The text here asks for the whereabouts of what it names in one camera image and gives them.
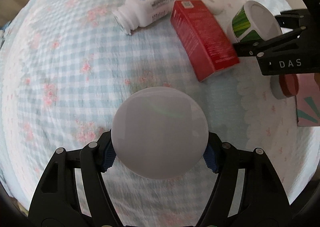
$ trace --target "red cardboard box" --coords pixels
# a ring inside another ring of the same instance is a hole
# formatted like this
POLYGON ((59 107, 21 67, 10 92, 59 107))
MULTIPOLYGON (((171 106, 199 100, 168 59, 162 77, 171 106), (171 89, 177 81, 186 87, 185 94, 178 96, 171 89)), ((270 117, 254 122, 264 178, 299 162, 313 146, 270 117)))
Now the red cardboard box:
POLYGON ((239 63, 229 39, 201 0, 175 1, 171 23, 200 82, 239 63))

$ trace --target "checkered tablecloth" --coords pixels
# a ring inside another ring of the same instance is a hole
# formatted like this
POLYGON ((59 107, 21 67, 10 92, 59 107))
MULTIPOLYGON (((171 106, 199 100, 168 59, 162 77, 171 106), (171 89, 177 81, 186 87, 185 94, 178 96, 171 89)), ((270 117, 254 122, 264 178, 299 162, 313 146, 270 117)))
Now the checkered tablecloth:
MULTIPOLYGON (((217 20, 223 29, 245 1, 221 0, 225 10, 217 20)), ((290 8, 285 0, 255 1, 273 14, 290 8)), ((319 133, 297 128, 294 98, 276 100, 269 77, 252 58, 199 83, 169 17, 127 36, 111 15, 123 3, 31 0, 6 29, 0 50, 0 179, 12 195, 28 208, 56 148, 74 150, 97 140, 127 97, 167 86, 196 100, 209 130, 222 141, 238 149, 263 148, 292 202, 319 161, 319 133)), ((201 160, 177 179, 154 181, 116 159, 104 179, 123 224, 184 226, 196 224, 216 175, 201 160)), ((80 181, 78 193, 89 214, 80 181)), ((237 186, 235 200, 240 198, 237 186)))

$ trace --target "white bottle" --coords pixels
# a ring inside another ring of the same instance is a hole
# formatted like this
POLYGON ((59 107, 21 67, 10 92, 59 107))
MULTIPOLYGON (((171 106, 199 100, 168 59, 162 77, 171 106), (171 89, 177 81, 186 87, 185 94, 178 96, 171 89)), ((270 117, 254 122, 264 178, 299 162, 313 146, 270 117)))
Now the white bottle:
POLYGON ((121 29, 131 35, 131 30, 146 27, 172 11, 175 0, 126 0, 113 11, 121 29))

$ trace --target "bottle neck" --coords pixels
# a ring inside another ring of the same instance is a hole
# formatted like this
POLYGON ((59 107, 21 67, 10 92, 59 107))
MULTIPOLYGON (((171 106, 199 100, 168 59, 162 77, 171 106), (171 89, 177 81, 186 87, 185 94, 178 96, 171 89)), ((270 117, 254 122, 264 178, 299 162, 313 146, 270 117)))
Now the bottle neck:
POLYGON ((139 20, 135 12, 128 8, 126 4, 120 6, 117 10, 112 12, 118 25, 126 34, 131 35, 131 30, 139 27, 139 20))

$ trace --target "metal pin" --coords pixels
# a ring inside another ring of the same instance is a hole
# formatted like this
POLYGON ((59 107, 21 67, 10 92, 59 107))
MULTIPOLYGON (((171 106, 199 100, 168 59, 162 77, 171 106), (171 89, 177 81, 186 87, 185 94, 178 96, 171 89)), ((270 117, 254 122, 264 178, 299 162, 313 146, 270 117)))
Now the metal pin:
POLYGON ((56 153, 57 153, 57 154, 61 154, 63 151, 64 151, 63 148, 57 148, 57 149, 56 149, 56 153))
POLYGON ((263 150, 262 149, 256 149, 256 153, 259 154, 259 155, 262 155, 263 154, 263 150))
POLYGON ((89 143, 89 148, 95 148, 98 145, 95 141, 89 143))
POLYGON ((231 145, 228 142, 224 142, 224 143, 222 143, 222 148, 229 149, 229 148, 231 148, 231 145))

